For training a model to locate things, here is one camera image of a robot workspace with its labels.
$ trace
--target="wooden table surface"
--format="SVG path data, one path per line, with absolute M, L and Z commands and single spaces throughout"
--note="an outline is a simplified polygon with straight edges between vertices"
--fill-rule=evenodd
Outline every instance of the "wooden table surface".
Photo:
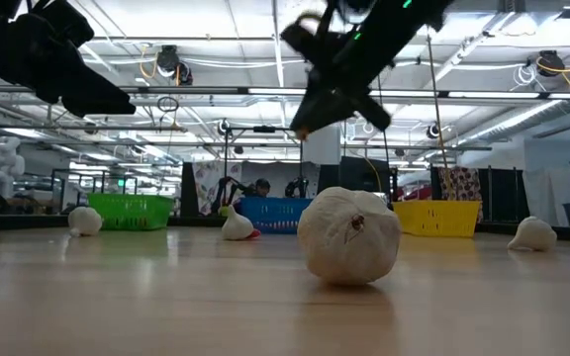
M 570 243 L 406 237 L 369 288 L 323 286 L 295 236 L 0 232 L 0 355 L 570 355 Z

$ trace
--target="yellow basket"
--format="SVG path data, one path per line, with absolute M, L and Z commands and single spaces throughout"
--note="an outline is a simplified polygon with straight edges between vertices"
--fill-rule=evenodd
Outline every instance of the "yellow basket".
M 393 203 L 405 233 L 415 236 L 474 237 L 481 202 Z

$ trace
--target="white robot figure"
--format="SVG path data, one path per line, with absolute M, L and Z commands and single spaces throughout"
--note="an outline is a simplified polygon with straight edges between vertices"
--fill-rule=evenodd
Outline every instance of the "white robot figure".
M 21 141 L 16 137 L 0 137 L 0 194 L 8 199 L 13 196 L 13 183 L 26 171 L 24 157 L 17 154 Z

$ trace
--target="plastic basket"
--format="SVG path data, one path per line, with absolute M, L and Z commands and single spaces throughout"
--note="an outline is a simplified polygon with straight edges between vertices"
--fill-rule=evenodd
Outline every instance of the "plastic basket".
M 87 199 L 89 206 L 103 218 L 105 230 L 165 228 L 173 208 L 171 199 L 159 196 L 92 193 Z
M 405 233 L 416 236 L 474 237 L 481 202 L 393 203 Z
M 296 233 L 301 214 L 311 199 L 242 198 L 241 214 L 262 233 Z

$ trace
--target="green basket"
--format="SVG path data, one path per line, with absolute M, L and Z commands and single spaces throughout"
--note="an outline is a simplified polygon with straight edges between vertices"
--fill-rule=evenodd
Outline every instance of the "green basket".
M 171 199 L 159 196 L 92 193 L 87 195 L 87 200 L 103 218 L 104 230 L 165 228 L 173 209 Z

